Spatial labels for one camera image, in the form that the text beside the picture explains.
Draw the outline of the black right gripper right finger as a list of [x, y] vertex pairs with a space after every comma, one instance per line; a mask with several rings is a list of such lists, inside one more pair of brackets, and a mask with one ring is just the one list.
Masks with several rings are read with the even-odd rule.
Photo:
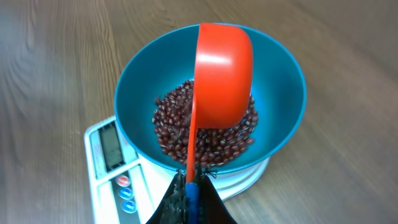
[[199, 187], [198, 224], [237, 224], [212, 184], [208, 174], [216, 171], [196, 166], [195, 183]]

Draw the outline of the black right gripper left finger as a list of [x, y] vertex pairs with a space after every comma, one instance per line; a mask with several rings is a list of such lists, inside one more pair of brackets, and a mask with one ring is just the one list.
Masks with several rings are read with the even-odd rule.
[[146, 224], [185, 224], [186, 219], [185, 175], [178, 170], [159, 206]]

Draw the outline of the red scoop with blue handle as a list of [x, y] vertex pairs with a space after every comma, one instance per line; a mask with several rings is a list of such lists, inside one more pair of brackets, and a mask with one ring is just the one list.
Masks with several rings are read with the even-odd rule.
[[198, 221], [199, 188], [193, 181], [197, 131], [226, 129], [242, 120], [250, 100], [252, 71], [252, 43], [244, 30], [225, 24], [199, 25], [185, 187], [189, 224]]

